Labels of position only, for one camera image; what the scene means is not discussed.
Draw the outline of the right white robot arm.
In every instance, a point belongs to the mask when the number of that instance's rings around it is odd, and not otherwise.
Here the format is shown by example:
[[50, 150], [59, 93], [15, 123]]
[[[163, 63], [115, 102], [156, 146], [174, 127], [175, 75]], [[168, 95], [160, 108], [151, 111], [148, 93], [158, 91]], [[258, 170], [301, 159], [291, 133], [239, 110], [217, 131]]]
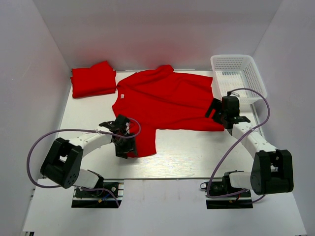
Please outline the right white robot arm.
[[251, 121], [240, 115], [237, 97], [213, 99], [205, 116], [223, 125], [253, 158], [250, 172], [226, 172], [219, 187], [208, 186], [207, 191], [211, 197], [218, 197], [219, 193], [234, 196], [242, 190], [252, 190], [257, 195], [287, 193], [293, 190], [291, 153], [286, 149], [276, 148], [254, 130]]

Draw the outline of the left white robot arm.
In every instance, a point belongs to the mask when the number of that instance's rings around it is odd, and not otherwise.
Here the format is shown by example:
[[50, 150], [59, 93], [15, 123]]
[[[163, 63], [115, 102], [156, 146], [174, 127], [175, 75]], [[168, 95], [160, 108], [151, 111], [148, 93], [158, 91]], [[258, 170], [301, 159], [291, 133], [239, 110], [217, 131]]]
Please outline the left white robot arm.
[[83, 158], [94, 150], [113, 144], [117, 157], [127, 159], [128, 153], [136, 154], [135, 137], [141, 132], [141, 125], [132, 118], [122, 115], [114, 121], [105, 121], [94, 130], [65, 129], [65, 132], [84, 132], [83, 135], [54, 140], [41, 166], [40, 173], [58, 186], [68, 189], [72, 186], [87, 188], [93, 196], [103, 193], [103, 177], [93, 171], [81, 168]]

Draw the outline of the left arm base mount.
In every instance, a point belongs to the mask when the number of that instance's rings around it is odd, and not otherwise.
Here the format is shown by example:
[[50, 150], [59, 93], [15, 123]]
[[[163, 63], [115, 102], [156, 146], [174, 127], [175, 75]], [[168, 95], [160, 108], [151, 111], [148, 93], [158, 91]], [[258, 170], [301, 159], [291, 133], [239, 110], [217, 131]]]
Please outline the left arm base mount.
[[124, 195], [123, 181], [105, 181], [103, 188], [108, 189], [115, 197], [105, 190], [84, 191], [75, 187], [72, 197], [72, 208], [119, 208]]

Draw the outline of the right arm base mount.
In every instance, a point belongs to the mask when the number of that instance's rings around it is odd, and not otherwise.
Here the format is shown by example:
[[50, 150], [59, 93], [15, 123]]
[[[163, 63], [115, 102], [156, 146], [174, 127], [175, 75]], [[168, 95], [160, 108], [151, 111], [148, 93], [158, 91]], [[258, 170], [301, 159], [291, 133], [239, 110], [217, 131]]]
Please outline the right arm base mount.
[[210, 195], [206, 208], [211, 210], [253, 208], [250, 189], [250, 173], [245, 171], [226, 172], [221, 179], [200, 184], [200, 190]]

